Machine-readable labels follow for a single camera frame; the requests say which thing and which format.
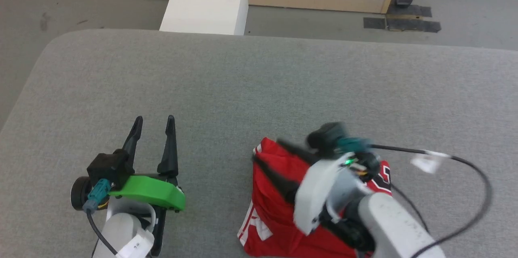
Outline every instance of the white pedestal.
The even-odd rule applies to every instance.
[[[169,0],[160,31],[244,35],[248,0]]]

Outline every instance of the red jersey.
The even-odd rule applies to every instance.
[[[261,141],[254,153],[272,170],[299,183],[309,168],[300,158],[268,138]],[[387,161],[381,162],[380,173],[366,186],[375,192],[392,195]],[[250,256],[356,258],[354,249],[325,228],[318,227],[309,236],[305,236],[293,222],[293,210],[293,205],[284,201],[261,168],[254,163],[252,201],[237,234],[245,252]]]

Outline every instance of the cable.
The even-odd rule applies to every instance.
[[[426,155],[430,154],[429,151],[424,151],[422,149],[405,149],[403,147],[388,147],[385,145],[377,145],[377,144],[370,145],[370,147],[372,147],[373,149],[386,149],[389,151],[405,151],[407,153],[426,154]],[[491,186],[491,182],[489,181],[489,178],[487,177],[487,175],[475,164],[473,164],[472,162],[469,162],[467,160],[464,160],[463,158],[459,158],[456,156],[450,156],[450,159],[455,160],[457,162],[461,162],[462,164],[468,165],[469,167],[474,169],[477,172],[477,174],[481,177],[482,181],[484,182],[484,187],[485,187],[484,202],[482,203],[477,214],[471,220],[469,220],[464,226],[460,227],[458,230],[455,230],[451,234],[448,234],[448,235],[440,238],[439,240],[437,240],[425,247],[422,247],[415,254],[413,254],[411,256],[411,258],[417,258],[421,254],[423,254],[425,251],[429,250],[430,248],[440,245],[450,239],[455,238],[456,236],[459,236],[463,232],[466,232],[470,227],[473,227],[476,223],[478,223],[485,216],[485,214],[488,212],[488,210],[491,206],[491,202],[493,200],[493,187]]]
[[[403,191],[401,191],[399,188],[397,188],[396,184],[394,184],[393,182],[391,182],[391,186],[392,188],[394,188],[394,190],[399,193],[399,195],[401,195],[401,197],[403,197],[403,199],[405,199],[405,201],[407,201],[408,204],[410,204],[410,206],[412,207],[412,209],[414,210],[414,212],[416,212],[416,214],[418,214],[418,217],[422,223],[422,227],[424,227],[424,229],[426,230],[427,233],[430,233],[430,230],[428,229],[428,225],[426,224],[426,222],[424,221],[424,218],[422,217],[421,213],[419,212],[418,208],[416,207],[416,205],[412,202],[412,200],[410,200],[404,193]]]
[[[92,229],[98,236],[99,240],[108,248],[108,250],[113,255],[117,256],[117,250],[115,250],[115,248],[113,248],[112,245],[110,245],[110,243],[108,243],[108,241],[105,239],[105,237],[101,234],[101,232],[99,231],[99,229],[96,226],[96,223],[94,223],[94,219],[92,218],[92,212],[89,209],[87,209],[87,217],[88,217],[88,222],[92,226]]]

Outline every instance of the white label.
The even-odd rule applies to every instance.
[[[117,258],[145,258],[154,243],[154,236],[148,230],[137,229],[137,235],[117,253]]]
[[[434,174],[439,168],[442,158],[439,156],[416,154],[410,162],[422,171]]]

